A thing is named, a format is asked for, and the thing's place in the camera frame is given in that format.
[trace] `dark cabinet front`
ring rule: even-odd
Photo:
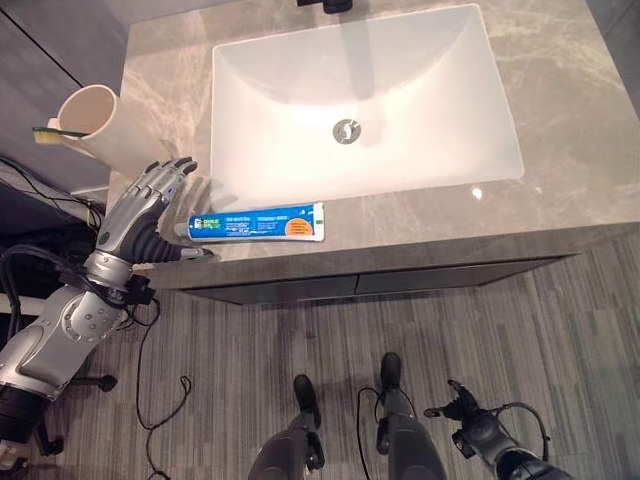
[[[238,304],[281,303],[382,293],[415,292],[484,285],[564,257],[545,257],[478,265],[456,265],[336,277],[197,288],[187,293]]]

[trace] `blue toothpaste tube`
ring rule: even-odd
[[[175,231],[202,243],[243,240],[321,242],[324,240],[324,208],[318,202],[266,210],[192,215],[186,225],[176,225]]]

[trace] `white sink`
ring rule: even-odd
[[[213,70],[227,210],[524,173],[476,5],[219,45]]]

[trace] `gray striped carpet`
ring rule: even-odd
[[[312,478],[363,479],[355,393],[374,382],[382,354],[395,350],[419,410],[449,401],[453,377],[485,406],[522,400],[537,408],[553,462],[578,478],[640,478],[639,239],[482,288],[277,307],[163,292],[144,359],[144,411],[159,419],[175,404],[179,375],[194,388],[184,411],[154,435],[156,462],[174,479],[246,478],[261,443],[296,413],[291,382],[305,372],[319,394],[327,456]],[[50,427],[66,435],[66,450],[34,458],[30,478],[147,478],[134,404],[142,333],[118,334],[93,357],[92,373],[119,378],[114,391],[73,387],[52,408]],[[367,398],[365,450],[373,477],[382,479],[372,407]],[[540,451],[532,418],[504,419]],[[449,478],[492,478],[480,460],[455,450],[452,423],[424,421]]]

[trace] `marble countertop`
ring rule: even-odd
[[[354,0],[337,16],[295,0],[241,0],[133,25],[121,96],[205,177],[190,179],[171,205],[163,235],[176,240],[172,226],[209,211],[210,198],[215,208],[215,179],[206,178],[215,45],[463,3]],[[476,3],[513,114],[522,178],[474,184],[481,200],[461,185],[327,201],[324,242],[215,245],[216,262],[638,222],[640,123],[584,0]],[[110,202],[125,183],[112,175]]]

